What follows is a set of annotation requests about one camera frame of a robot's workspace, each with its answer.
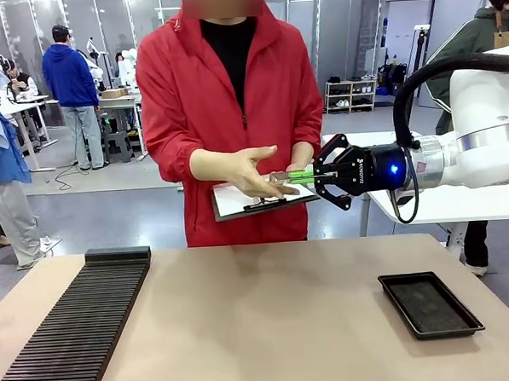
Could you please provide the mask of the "person's left hand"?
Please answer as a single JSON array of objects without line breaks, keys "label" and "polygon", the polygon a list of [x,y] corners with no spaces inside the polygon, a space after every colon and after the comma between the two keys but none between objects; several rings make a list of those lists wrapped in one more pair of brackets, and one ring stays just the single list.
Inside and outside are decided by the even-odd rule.
[{"label": "person's left hand", "polygon": [[286,171],[304,171],[311,163],[314,147],[306,141],[298,142],[292,147],[292,160]]}]

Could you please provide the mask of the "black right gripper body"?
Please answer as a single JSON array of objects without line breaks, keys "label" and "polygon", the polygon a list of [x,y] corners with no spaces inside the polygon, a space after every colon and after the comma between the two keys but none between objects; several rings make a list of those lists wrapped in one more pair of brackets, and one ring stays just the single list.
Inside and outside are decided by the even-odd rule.
[{"label": "black right gripper body", "polygon": [[350,194],[402,188],[407,179],[407,161],[395,143],[369,147],[351,147],[355,180]]}]

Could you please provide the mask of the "person's right hand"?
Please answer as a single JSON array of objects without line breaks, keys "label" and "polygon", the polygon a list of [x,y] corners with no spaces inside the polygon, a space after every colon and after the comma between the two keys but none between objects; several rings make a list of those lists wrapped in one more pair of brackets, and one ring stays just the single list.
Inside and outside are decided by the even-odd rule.
[{"label": "person's right hand", "polygon": [[275,155],[277,146],[254,147],[237,153],[217,153],[196,149],[190,154],[189,168],[198,181],[227,182],[250,198],[282,199],[299,195],[296,188],[268,182],[257,171],[257,163]]}]

